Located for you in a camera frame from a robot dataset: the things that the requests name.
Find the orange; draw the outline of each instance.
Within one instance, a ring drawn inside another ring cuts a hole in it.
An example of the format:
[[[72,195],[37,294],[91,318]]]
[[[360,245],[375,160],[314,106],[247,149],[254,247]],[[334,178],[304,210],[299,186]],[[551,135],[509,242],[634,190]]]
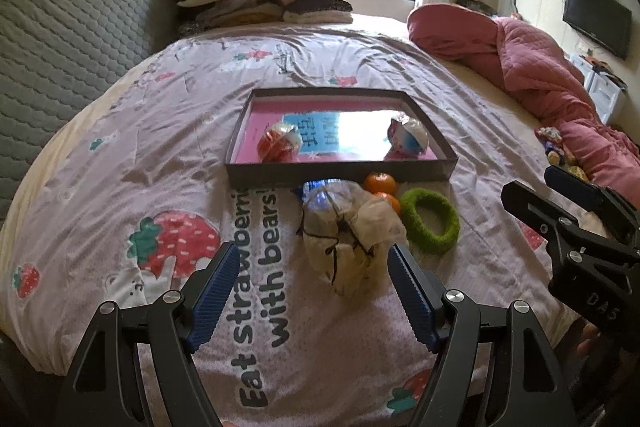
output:
[[[382,172],[374,172],[367,176],[362,187],[367,192],[371,192],[371,194],[384,192],[385,194],[391,194],[392,196],[398,190],[398,184],[393,176],[390,174],[383,174]]]
[[[391,194],[387,194],[386,192],[376,192],[374,196],[377,196],[379,198],[382,198],[385,201],[388,201],[388,203],[396,211],[396,214],[398,214],[398,216],[400,215],[400,201],[396,200],[396,198],[393,197]]]

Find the tray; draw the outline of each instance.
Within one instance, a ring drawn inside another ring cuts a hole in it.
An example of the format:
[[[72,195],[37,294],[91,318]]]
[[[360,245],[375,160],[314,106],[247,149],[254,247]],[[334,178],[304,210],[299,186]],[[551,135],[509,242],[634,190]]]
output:
[[[386,130],[399,111],[420,120],[430,147],[419,158],[389,153]],[[277,121],[296,124],[303,147],[295,162],[261,163],[256,145]],[[306,181],[340,178],[362,182],[386,172],[398,182],[446,181],[458,157],[433,122],[407,93],[350,87],[254,89],[226,152],[233,188],[299,187]]]

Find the strawberry print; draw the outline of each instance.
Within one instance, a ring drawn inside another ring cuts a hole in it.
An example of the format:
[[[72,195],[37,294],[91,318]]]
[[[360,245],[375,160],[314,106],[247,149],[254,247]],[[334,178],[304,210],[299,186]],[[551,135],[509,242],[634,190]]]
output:
[[[248,53],[239,53],[234,56],[234,60],[250,60],[251,58],[255,58],[255,60],[262,60],[263,58],[269,57],[270,55],[273,55],[273,53],[254,50]]]
[[[173,279],[184,279],[196,269],[199,259],[211,259],[220,247],[220,234],[202,217],[171,210],[145,217],[140,229],[129,236],[127,256],[156,279],[168,257],[175,257]]]
[[[430,376],[431,369],[425,369],[407,380],[404,386],[396,387],[391,392],[393,398],[386,403],[387,408],[393,411],[391,416],[414,409],[418,405]]]
[[[171,78],[172,76],[175,76],[175,73],[173,71],[171,71],[170,73],[159,74],[158,76],[156,76],[156,82],[162,82],[163,80]]]
[[[96,138],[94,141],[91,142],[91,145],[89,146],[89,150],[95,151],[103,143],[104,143],[104,140],[102,138]]]
[[[18,297],[24,299],[33,293],[40,282],[40,272],[31,263],[18,266],[14,272],[13,286],[18,292]]]
[[[355,86],[358,80],[355,76],[334,76],[329,79],[329,84],[332,86],[349,87]]]
[[[527,238],[527,243],[529,243],[531,250],[536,251],[540,247],[540,245],[544,243],[545,238],[524,223],[520,223],[520,227],[522,229],[524,237]]]

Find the white plastic bag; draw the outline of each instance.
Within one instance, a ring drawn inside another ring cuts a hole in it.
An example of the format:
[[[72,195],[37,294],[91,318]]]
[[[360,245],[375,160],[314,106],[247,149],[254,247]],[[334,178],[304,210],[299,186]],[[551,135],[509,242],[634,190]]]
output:
[[[357,183],[332,181],[303,201],[303,239],[309,263],[338,295],[351,297],[386,280],[386,256],[406,244],[391,205]]]

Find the blue gripper pad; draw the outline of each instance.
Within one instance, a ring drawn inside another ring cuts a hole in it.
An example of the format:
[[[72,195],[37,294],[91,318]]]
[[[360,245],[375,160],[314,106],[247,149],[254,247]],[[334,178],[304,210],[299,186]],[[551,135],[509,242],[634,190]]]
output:
[[[433,309],[402,259],[398,247],[389,250],[386,264],[415,338],[432,353],[438,353],[442,339],[436,328]]]
[[[216,329],[220,314],[238,277],[240,268],[238,248],[230,247],[230,251],[219,263],[193,306],[191,331],[185,339],[191,353],[195,353],[202,344],[208,343]]]

